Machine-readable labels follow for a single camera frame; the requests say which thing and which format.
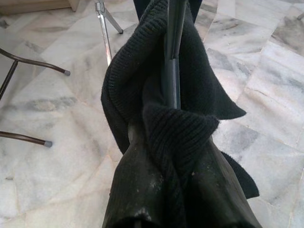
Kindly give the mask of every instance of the metal pole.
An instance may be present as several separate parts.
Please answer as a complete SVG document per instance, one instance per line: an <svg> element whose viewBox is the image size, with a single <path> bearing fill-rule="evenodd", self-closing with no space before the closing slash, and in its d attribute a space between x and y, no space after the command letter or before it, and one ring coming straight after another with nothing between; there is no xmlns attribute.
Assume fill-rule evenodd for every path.
<svg viewBox="0 0 304 228"><path fill-rule="evenodd" d="M31 65L36 65L36 66L42 66L42 67L47 67L47 68L51 68L53 70L56 70L56 71L59 71L60 73L63 73L65 74L66 76L70 76L71 72L68 71L68 70L65 70L65 69L62 69L60 67L57 67L53 64L49 64L49 63L44 63L44 62L39 62L39 61L35 61L35 60L31 60L31 59L26 59L26 58L21 58L21 57L18 57L18 56L15 56L15 55L12 55L11 53L9 52L6 52L5 50L1 49L0 48L0 54L8 57L8 58L11 58L13 60L17 60L18 62L21 62L21 63L27 63L27 64L31 64Z"/></svg>
<svg viewBox="0 0 304 228"><path fill-rule="evenodd" d="M22 140L22 141L26 141L26 142L30 142L30 143L43 145L46 147L51 147L53 145L53 143L51 141L41 140L41 139L26 136L26 135L15 134L15 133L10 133L10 132L1 132L0 131L0 137Z"/></svg>
<svg viewBox="0 0 304 228"><path fill-rule="evenodd" d="M2 83L2 86L0 88L0 101L1 101L1 98L2 98L6 88L8 87L8 84L10 83L10 79L12 78L12 76L13 76L15 70L16 70L17 65L18 65L18 61L15 60L13 62L13 64L11 65L11 67L9 69L9 72L6 75L6 78L4 79L4 82Z"/></svg>
<svg viewBox="0 0 304 228"><path fill-rule="evenodd" d="M165 36L165 70L162 92L169 107L180 109L179 51L185 19L186 0L168 1L168 28Z"/></svg>
<svg viewBox="0 0 304 228"><path fill-rule="evenodd" d="M112 17L112 15L109 13L109 11L105 8L104 0L99 0L98 2L95 2L95 10L96 10L96 14L99 19L99 22L101 25L101 30L103 33L106 60L107 60L108 65L110 65L111 60L112 60L112 54L111 54L110 41L109 41L108 31L106 28L105 18L107 18L109 20L109 22L114 26L114 28L120 34L123 34L124 31L118 25L118 23L115 21L115 19Z"/></svg>

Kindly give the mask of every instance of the gray foot cap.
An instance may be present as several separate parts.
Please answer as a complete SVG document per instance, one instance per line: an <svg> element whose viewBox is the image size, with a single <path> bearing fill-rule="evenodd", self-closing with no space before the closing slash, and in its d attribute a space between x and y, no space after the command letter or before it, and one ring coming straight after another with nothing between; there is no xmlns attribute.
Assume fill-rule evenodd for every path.
<svg viewBox="0 0 304 228"><path fill-rule="evenodd" d="M66 76L70 76L70 75L71 75L71 72L68 71L68 70L65 70L65 75L66 75Z"/></svg>
<svg viewBox="0 0 304 228"><path fill-rule="evenodd" d="M46 146L46 147L51 147L52 145L53 145L53 143L51 141L46 141L44 143L44 146Z"/></svg>

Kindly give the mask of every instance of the marble tile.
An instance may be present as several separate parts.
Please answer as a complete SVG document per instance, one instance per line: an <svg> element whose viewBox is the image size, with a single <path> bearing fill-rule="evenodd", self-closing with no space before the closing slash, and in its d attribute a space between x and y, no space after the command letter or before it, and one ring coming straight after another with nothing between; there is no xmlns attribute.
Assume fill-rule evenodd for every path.
<svg viewBox="0 0 304 228"><path fill-rule="evenodd" d="M237 101L247 111L237 121L295 147L304 124L303 89L303 75L263 57Z"/></svg>
<svg viewBox="0 0 304 228"><path fill-rule="evenodd" d="M78 105L60 119L17 122L53 142L49 149L40 146L29 153L15 170L21 212L75 197L86 185L107 154L109 129L100 116Z"/></svg>
<svg viewBox="0 0 304 228"><path fill-rule="evenodd" d="M257 64L272 30L217 14L205 37L205 46Z"/></svg>
<svg viewBox="0 0 304 228"><path fill-rule="evenodd" d="M0 131L28 134L8 119L0 118ZM19 214L15 170L34 145L23 141L0 138L0 227Z"/></svg>
<svg viewBox="0 0 304 228"><path fill-rule="evenodd" d="M280 0L236 0L235 18L274 30L290 6Z"/></svg>
<svg viewBox="0 0 304 228"><path fill-rule="evenodd" d="M217 13L218 1L219 0L204 0L202 1L200 8L211 13Z"/></svg>
<svg viewBox="0 0 304 228"><path fill-rule="evenodd" d="M258 90L245 88L237 104L246 110L247 115L237 119L260 133L295 147L304 123L303 115L294 113Z"/></svg>
<svg viewBox="0 0 304 228"><path fill-rule="evenodd" d="M11 33L18 33L23 27L27 26L43 14L43 11L19 14L18 19L15 20L15 22L12 23L10 26L8 26L6 30Z"/></svg>
<svg viewBox="0 0 304 228"><path fill-rule="evenodd" d="M240 59L221 54L211 48L207 49L210 65L229 97L236 101L255 66Z"/></svg>
<svg viewBox="0 0 304 228"><path fill-rule="evenodd" d="M290 3L304 3L304 0L281 0L281 1L285 1L285 2L290 2Z"/></svg>
<svg viewBox="0 0 304 228"><path fill-rule="evenodd" d="M234 18L236 15L236 0L218 0L217 13Z"/></svg>
<svg viewBox="0 0 304 228"><path fill-rule="evenodd" d="M304 19L298 16L304 11L291 7L271 36L270 41L304 56Z"/></svg>
<svg viewBox="0 0 304 228"><path fill-rule="evenodd" d="M70 8L48 10L46 14L56 17L68 27L71 27L75 22L90 14L95 14L95 1L81 0L79 1L76 12Z"/></svg>
<svg viewBox="0 0 304 228"><path fill-rule="evenodd" d="M108 150L104 114L77 101L62 76L50 72L43 71L0 109L27 135L53 141L50 149L35 145L18 163L14 181L21 212L78 194Z"/></svg>
<svg viewBox="0 0 304 228"><path fill-rule="evenodd" d="M304 154L234 121L222 121L213 140L255 180L260 198L273 207L271 213L275 216L270 217L271 222L281 219L279 226L266 227L287 227L297 199ZM254 209L256 213L260 213L258 208L259 205Z"/></svg>
<svg viewBox="0 0 304 228"><path fill-rule="evenodd" d="M304 224L304 170L302 173L302 178L300 180L300 188L297 194L298 199L295 204L294 210L291 213L289 228L298 228Z"/></svg>
<svg viewBox="0 0 304 228"><path fill-rule="evenodd" d="M300 133L298 140L296 142L296 148L302 152L304 152L304 126L302 128L302 132Z"/></svg>
<svg viewBox="0 0 304 228"><path fill-rule="evenodd" d="M304 113L304 72L299 74L279 63L262 57L247 88L270 97L292 113Z"/></svg>
<svg viewBox="0 0 304 228"><path fill-rule="evenodd" d="M132 22L119 19L116 19L116 21L122 29L133 25ZM112 26L108 26L108 34L109 36L116 35L117 31ZM103 43L102 39L99 20L95 14L92 14L78 20L68 31L51 44L41 56L47 62L53 64L64 63Z"/></svg>
<svg viewBox="0 0 304 228"><path fill-rule="evenodd" d="M248 200L257 220L264 228L287 228L289 215L272 206L261 197Z"/></svg>
<svg viewBox="0 0 304 228"><path fill-rule="evenodd" d="M1 228L25 228L25 214L0 225Z"/></svg>
<svg viewBox="0 0 304 228"><path fill-rule="evenodd" d="M304 1L303 3L296 3L296 4L293 4L294 7L297 7L298 9L304 11Z"/></svg>
<svg viewBox="0 0 304 228"><path fill-rule="evenodd" d="M13 49L15 49L16 46L21 44L24 40L13 35L12 33L8 32L4 28L0 28L0 48L12 52Z"/></svg>
<svg viewBox="0 0 304 228"><path fill-rule="evenodd" d="M6 48L7 46L5 43L10 42L3 42L0 43ZM17 44L14 49L10 50L10 53L15 54L20 57L43 61L43 59L37 53L39 49L36 48L35 45L32 45L26 41ZM0 57L0 82L4 81L11 65L13 63L12 59L9 59L5 56ZM0 103L0 108L6 104L9 104L13 97L22 90L26 85L28 85L33 79L35 79L40 72L42 72L45 68L41 66L34 66L30 64L18 63L18 66L13 74L13 77L10 80L10 83L3 95L3 98Z"/></svg>
<svg viewBox="0 0 304 228"><path fill-rule="evenodd" d="M133 1L130 0L106 0L105 7L114 18L138 23L136 9Z"/></svg>
<svg viewBox="0 0 304 228"><path fill-rule="evenodd" d="M44 49L51 45L56 39L64 34L69 28L63 20L43 13L31 23L18 31L18 35L31 43Z"/></svg>
<svg viewBox="0 0 304 228"><path fill-rule="evenodd" d="M280 45L267 42L262 55L300 74L304 72L304 57Z"/></svg>
<svg viewBox="0 0 304 228"><path fill-rule="evenodd" d="M79 195L91 194L96 191L104 191L110 194L112 180L116 165L109 155L105 156L96 172L81 189Z"/></svg>
<svg viewBox="0 0 304 228"><path fill-rule="evenodd" d="M26 216L26 228L99 228L103 222L108 198L103 192L95 192L30 211Z"/></svg>
<svg viewBox="0 0 304 228"><path fill-rule="evenodd" d="M14 15L0 15L0 27L6 29L8 26L13 24L18 18L20 17L20 14L14 14Z"/></svg>
<svg viewBox="0 0 304 228"><path fill-rule="evenodd" d="M195 27L199 32L199 36L202 40L204 40L206 34L208 33L208 30L213 22L214 17L214 13L208 12L203 9L199 10L198 16L196 17L195 21Z"/></svg>

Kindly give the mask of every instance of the metal chair leg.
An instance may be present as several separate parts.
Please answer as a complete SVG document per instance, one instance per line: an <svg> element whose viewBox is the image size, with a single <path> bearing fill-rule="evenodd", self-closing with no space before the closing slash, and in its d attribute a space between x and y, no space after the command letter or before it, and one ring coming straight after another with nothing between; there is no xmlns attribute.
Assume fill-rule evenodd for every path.
<svg viewBox="0 0 304 228"><path fill-rule="evenodd" d="M105 8L104 0L98 0L98 2L95 3L95 10L97 13L97 17L99 19L103 38L104 38L104 46L106 51L106 60L108 65L110 65L112 60L112 54L111 54L111 48L110 48L110 42L109 42L109 36L108 31L106 28L105 18L109 20L109 22L114 26L114 28L120 33L123 34L122 28L118 25L118 23L115 21L115 19L112 17L112 15L109 13L109 11Z"/></svg>
<svg viewBox="0 0 304 228"><path fill-rule="evenodd" d="M13 74L14 74L16 68L17 68L18 62L51 68L53 70L56 70L56 71L59 71L59 72L65 74L67 76L69 76L71 74L70 71L62 69L62 68L57 67L55 65L52 65L52 64L49 64L49 63L44 63L44 62L39 62L39 61L35 61L35 60L21 58L21 57L12 55L9 52L6 52L5 50L3 50L1 48L0 48L0 54L14 60L13 64L11 65L11 67L9 69L9 72L8 72L7 76L5 77L4 82L2 83L2 86L0 88L0 101L3 97L3 94L4 94L8 84L10 83L11 78L13 77ZM10 132L1 132L0 131L0 137L23 140L23 141L27 141L27 142L30 142L30 143L44 145L46 147L51 147L52 144L53 144L51 141L46 141L46 140L37 139L37 138L29 137L29 136L26 136L26 135L22 135L22 134L16 134L16 133L10 133Z"/></svg>
<svg viewBox="0 0 304 228"><path fill-rule="evenodd" d="M37 138L29 137L26 135L16 134L16 133L11 133L11 132L1 132L0 131L0 137L27 141L30 143L35 143L35 144L43 145L46 147L51 147L53 145L53 143L51 141L37 139Z"/></svg>

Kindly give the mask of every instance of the black cloth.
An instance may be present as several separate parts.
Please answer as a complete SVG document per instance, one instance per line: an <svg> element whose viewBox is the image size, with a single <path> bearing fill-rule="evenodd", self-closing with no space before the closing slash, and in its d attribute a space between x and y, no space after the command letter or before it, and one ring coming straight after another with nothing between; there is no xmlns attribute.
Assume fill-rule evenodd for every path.
<svg viewBox="0 0 304 228"><path fill-rule="evenodd" d="M122 153L130 145L130 121L137 116L143 119L150 157L165 182L166 226L182 228L187 226L184 200L191 172L200 161L218 119L233 119L246 112L231 101L215 77L189 8L180 44L181 110L164 106L160 76L166 26L167 1L152 0L134 34L106 72L102 104ZM227 158L238 172L239 181L245 183L245 187L241 183L245 195L258 196L252 179L234 160Z"/></svg>
<svg viewBox="0 0 304 228"><path fill-rule="evenodd" d="M142 17L143 12L146 10L151 0L133 0L138 20ZM202 0L189 0L190 10L192 14L193 22L199 13L200 5Z"/></svg>

